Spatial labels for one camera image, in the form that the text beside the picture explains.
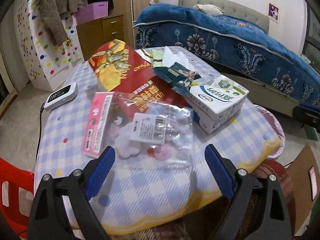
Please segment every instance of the gray coat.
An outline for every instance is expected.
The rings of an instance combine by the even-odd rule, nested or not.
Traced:
[[[87,0],[36,0],[40,18],[52,34],[53,45],[61,44],[68,38],[61,19],[87,4]]]

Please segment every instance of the table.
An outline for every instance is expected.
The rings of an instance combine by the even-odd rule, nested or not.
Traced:
[[[182,51],[205,80],[220,75],[184,48],[171,49],[173,53]],[[82,154],[81,145],[97,79],[85,62],[75,68],[65,84],[71,82],[78,84],[76,98],[52,110],[43,130],[34,192],[44,174],[54,178],[68,176],[75,169],[83,169],[91,160]],[[99,194],[90,201],[107,233],[124,235],[157,226],[219,198],[221,192],[204,159],[204,148],[210,143],[237,168],[251,172],[280,140],[247,99],[241,110],[212,134],[194,123],[193,170],[130,170],[115,162]],[[67,197],[64,203],[71,226],[77,228]]]

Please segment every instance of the blue bedspread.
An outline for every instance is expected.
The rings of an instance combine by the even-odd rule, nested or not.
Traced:
[[[231,16],[210,17],[192,8],[155,4],[137,22],[136,49],[181,46],[320,107],[320,76],[254,23]]]

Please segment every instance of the pillow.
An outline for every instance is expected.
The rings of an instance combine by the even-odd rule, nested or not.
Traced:
[[[210,16],[219,16],[224,13],[223,10],[213,4],[196,4],[193,8]]]

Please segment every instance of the white electronic device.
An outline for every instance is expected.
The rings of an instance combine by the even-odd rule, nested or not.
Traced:
[[[71,83],[56,92],[53,92],[44,103],[44,109],[50,111],[57,106],[60,106],[71,99],[75,98],[78,92],[78,86],[76,82]]]

